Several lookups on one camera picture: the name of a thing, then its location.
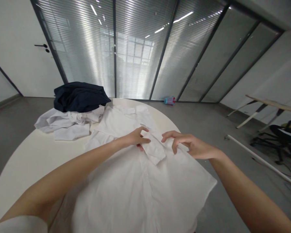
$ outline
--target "shirt sleeve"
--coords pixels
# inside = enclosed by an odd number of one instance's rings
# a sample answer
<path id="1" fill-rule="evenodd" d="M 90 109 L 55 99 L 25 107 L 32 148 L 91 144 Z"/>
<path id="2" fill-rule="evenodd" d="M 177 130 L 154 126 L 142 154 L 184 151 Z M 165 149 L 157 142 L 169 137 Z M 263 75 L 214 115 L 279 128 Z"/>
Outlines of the shirt sleeve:
<path id="1" fill-rule="evenodd" d="M 47 233 L 48 226 L 36 216 L 17 216 L 0 223 L 0 233 Z"/>

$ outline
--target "table leg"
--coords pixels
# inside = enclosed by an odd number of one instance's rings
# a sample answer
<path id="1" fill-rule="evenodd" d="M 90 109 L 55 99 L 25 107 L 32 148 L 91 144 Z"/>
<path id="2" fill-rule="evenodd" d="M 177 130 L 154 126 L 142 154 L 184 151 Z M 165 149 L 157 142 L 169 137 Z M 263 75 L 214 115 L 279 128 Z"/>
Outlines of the table leg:
<path id="1" fill-rule="evenodd" d="M 241 109 L 241 108 L 243 108 L 243 107 L 245 107 L 245 106 L 247 106 L 247 105 L 249 105 L 249 104 L 256 103 L 256 102 L 257 102 L 256 100 L 253 100 L 253 101 L 251 101 L 250 103 L 247 103 L 247 104 L 241 106 L 240 108 L 238 108 L 238 109 L 232 111 L 230 114 L 228 114 L 227 117 L 229 117 L 230 115 L 232 115 L 234 112 L 238 111 L 239 109 Z"/>
<path id="2" fill-rule="evenodd" d="M 262 104 L 255 113 L 253 113 L 250 117 L 248 117 L 243 123 L 241 123 L 239 126 L 237 126 L 236 128 L 240 128 L 242 127 L 244 124 L 246 124 L 248 121 L 250 121 L 252 118 L 255 117 L 255 115 L 257 115 L 260 111 L 262 111 L 265 107 L 267 106 L 267 104 Z"/>
<path id="3" fill-rule="evenodd" d="M 269 123 L 268 123 L 265 127 L 263 127 L 262 129 L 258 130 L 258 132 L 262 132 L 263 130 L 267 129 L 267 128 L 270 126 L 270 124 L 271 124 L 274 120 L 276 120 L 276 118 L 279 117 L 280 114 L 282 114 L 283 112 L 284 112 L 283 109 L 278 109 L 276 115 L 275 115 L 275 116 L 274 116 L 274 117 L 269 121 Z"/>

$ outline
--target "baseboard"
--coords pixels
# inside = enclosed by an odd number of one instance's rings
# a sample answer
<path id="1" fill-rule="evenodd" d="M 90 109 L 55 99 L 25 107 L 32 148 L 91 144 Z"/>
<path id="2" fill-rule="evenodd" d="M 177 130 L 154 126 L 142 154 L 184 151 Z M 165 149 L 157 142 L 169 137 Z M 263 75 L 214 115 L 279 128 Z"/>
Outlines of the baseboard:
<path id="1" fill-rule="evenodd" d="M 11 96 L 10 98 L 7 98 L 3 101 L 0 102 L 0 109 L 3 108 L 4 106 L 8 105 L 9 103 L 19 99 L 21 97 L 20 94 L 16 94 L 14 96 Z"/>

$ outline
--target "hand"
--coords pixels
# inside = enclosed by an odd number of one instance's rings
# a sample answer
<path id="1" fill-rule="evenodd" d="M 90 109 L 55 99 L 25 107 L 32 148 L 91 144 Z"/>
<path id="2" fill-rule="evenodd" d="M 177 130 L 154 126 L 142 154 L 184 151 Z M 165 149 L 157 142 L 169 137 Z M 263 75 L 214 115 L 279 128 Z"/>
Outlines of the hand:
<path id="1" fill-rule="evenodd" d="M 162 136 L 162 142 L 166 142 L 168 138 L 174 138 L 174 142 L 172 144 L 174 154 L 177 153 L 178 144 L 182 143 L 190 149 L 188 153 L 195 159 L 213 159 L 220 158 L 225 155 L 218 148 L 199 140 L 192 134 L 181 134 L 176 131 L 168 131 L 162 134 Z"/>
<path id="2" fill-rule="evenodd" d="M 140 150 L 143 151 L 141 144 L 150 143 L 151 140 L 143 138 L 143 136 L 140 134 L 142 130 L 149 132 L 149 130 L 146 127 L 141 126 L 135 129 L 130 134 L 127 134 L 126 136 L 123 136 L 119 139 L 123 141 L 123 143 L 125 144 L 125 147 L 128 147 L 130 145 L 137 145 L 137 147 L 139 147 Z"/>

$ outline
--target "chair wheel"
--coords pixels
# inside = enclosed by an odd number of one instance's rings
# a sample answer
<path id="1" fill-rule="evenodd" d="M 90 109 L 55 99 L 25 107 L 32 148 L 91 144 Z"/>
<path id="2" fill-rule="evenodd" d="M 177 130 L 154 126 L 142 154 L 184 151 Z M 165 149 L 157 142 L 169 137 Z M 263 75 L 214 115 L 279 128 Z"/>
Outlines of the chair wheel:
<path id="1" fill-rule="evenodd" d="M 275 161 L 275 163 L 278 165 L 282 165 L 282 161 L 279 161 L 279 160 Z"/>

